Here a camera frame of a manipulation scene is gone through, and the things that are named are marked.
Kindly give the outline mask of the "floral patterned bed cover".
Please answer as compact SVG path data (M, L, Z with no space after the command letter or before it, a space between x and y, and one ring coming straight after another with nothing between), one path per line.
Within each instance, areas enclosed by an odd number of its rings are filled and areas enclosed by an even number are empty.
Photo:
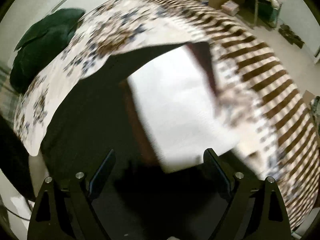
M290 226L299 226L319 192L318 142L307 106L272 48L195 0L110 0L89 12L67 48L45 64L20 98L14 132L37 155L67 94L111 55L189 41L207 41L228 90L249 101L231 119L253 121L261 143L258 173L275 176Z

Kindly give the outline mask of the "white knitted cloth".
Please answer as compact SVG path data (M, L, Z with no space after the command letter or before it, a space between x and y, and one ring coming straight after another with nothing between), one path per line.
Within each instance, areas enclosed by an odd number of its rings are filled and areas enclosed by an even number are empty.
M222 155L239 142L218 120L205 77L195 56L182 46L128 78L138 117L165 172L202 163L208 148Z

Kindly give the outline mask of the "dark clothes on floor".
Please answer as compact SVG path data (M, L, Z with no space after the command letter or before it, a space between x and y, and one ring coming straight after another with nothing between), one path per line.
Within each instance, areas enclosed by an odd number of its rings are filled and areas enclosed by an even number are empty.
M286 25L286 24L281 24L278 32L280 33L280 35L285 38L285 40L287 40L290 44L295 44L297 45L300 49L303 48L304 46L304 42L302 41L302 39L296 35L291 28Z

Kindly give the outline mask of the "black garment with red stripe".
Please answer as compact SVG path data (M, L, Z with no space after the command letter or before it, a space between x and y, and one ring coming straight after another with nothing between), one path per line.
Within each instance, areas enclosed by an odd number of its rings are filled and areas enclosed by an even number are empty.
M51 175L76 158L114 150L116 163L92 202L109 239L210 239L228 205L204 161L163 170L133 101L129 76L182 46L200 64L217 104L217 74L206 42L145 47L109 57L81 80L58 107L41 143Z

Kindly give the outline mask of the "dark green velvet pillow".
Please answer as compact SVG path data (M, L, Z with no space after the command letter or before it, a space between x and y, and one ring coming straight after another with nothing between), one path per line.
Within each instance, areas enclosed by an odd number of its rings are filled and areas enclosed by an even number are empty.
M65 8L34 23L18 42L10 84L24 94L35 76L69 44L84 9Z

